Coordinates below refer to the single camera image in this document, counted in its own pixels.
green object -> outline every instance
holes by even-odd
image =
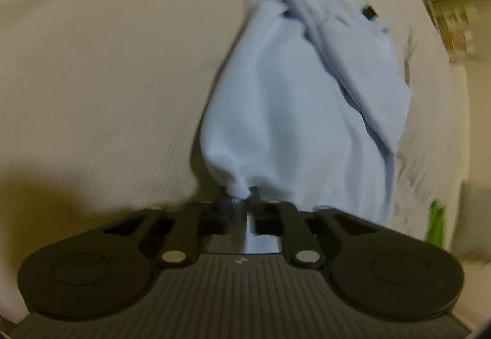
[[[428,215],[428,234],[426,242],[443,248],[445,245],[445,207],[440,202],[434,201],[431,204]]]

blue towel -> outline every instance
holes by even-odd
[[[201,129],[211,174],[234,197],[386,224],[411,100],[388,30],[365,0],[249,2]]]

bed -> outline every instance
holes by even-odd
[[[368,0],[413,98],[390,226],[417,238],[466,176],[465,70],[421,0]],[[0,315],[27,313],[16,271],[36,249],[129,209],[215,189],[196,132],[244,0],[1,0]]]

silver rivet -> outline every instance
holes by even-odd
[[[166,251],[162,255],[162,260],[167,263],[182,263],[186,260],[186,254],[183,251]]]
[[[303,263],[316,263],[320,260],[321,255],[316,251],[299,251],[295,258]]]

ribbed black surface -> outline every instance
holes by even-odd
[[[137,304],[88,322],[31,315],[12,339],[461,339],[468,330],[449,315],[393,323],[343,303],[317,271],[281,255],[202,255],[167,270]]]

